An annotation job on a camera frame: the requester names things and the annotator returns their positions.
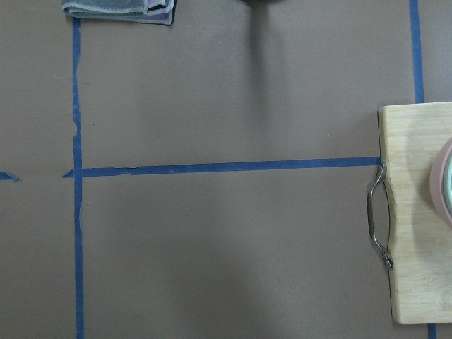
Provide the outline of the wooden mug tree stand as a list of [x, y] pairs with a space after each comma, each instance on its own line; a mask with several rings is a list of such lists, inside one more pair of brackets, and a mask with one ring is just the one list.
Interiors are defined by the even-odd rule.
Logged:
[[253, 5], [256, 5], [256, 4], [268, 5], [268, 4], [276, 4], [276, 3], [279, 3], [284, 0], [242, 0], [242, 1], [247, 4], [253, 4]]

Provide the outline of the grey folded cloth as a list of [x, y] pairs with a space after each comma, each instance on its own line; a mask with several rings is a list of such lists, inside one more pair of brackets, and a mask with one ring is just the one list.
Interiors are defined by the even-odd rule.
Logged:
[[171, 25], [176, 1], [62, 1], [61, 8], [68, 16], [99, 20], [118, 20], [135, 23]]

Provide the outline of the bamboo cutting board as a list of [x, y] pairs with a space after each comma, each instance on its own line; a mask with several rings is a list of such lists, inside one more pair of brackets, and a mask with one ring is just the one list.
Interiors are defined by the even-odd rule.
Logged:
[[[379, 110], [381, 166], [367, 192], [369, 236], [388, 268], [391, 313], [400, 324], [451, 322], [451, 219], [432, 170], [448, 162], [451, 103], [385, 106]], [[388, 197], [388, 246], [376, 239], [372, 195]]]

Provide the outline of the green bowl on pink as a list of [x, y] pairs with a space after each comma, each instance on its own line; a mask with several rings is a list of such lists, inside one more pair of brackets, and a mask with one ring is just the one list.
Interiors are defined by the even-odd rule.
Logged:
[[451, 138], [441, 147], [434, 159], [429, 190], [437, 214], [451, 227]]

